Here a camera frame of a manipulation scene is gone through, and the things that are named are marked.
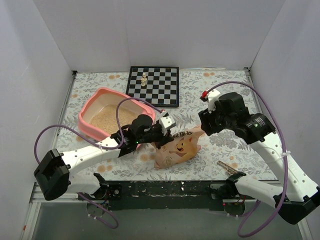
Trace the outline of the peach cat litter bag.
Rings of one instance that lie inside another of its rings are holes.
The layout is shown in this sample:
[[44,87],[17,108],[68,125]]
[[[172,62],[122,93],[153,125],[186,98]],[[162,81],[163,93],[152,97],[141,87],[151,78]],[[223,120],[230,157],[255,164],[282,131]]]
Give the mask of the peach cat litter bag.
[[166,143],[160,149],[153,143],[156,149],[154,167],[166,169],[194,158],[201,149],[198,140],[204,134],[198,125],[174,134],[173,141]]

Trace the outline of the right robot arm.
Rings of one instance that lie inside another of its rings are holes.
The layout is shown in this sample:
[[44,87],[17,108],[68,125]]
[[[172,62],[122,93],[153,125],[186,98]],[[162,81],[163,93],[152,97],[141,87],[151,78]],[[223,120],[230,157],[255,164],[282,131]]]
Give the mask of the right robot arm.
[[231,130],[263,158],[277,179],[286,186],[284,202],[280,204],[283,188],[254,180],[245,173],[235,173],[227,178],[227,195],[237,199],[247,195],[269,206],[280,207],[278,214],[295,225],[320,205],[320,187],[300,168],[289,151],[283,152],[280,136],[269,119],[261,114],[251,114],[243,97],[217,90],[204,91],[201,96],[208,103],[199,112],[201,129],[208,135]]

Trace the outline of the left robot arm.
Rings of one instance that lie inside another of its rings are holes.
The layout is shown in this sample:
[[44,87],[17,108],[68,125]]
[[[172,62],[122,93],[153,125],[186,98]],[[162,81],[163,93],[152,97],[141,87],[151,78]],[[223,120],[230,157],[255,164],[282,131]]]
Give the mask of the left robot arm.
[[59,152],[49,150],[34,171],[34,177],[45,200],[52,201],[65,193],[86,193],[95,200],[106,196],[107,182],[98,173],[84,176],[79,172],[104,160],[120,158],[135,152],[140,144],[154,143],[157,148],[173,141],[174,118],[165,114],[157,121],[140,114],[111,136],[89,146]]

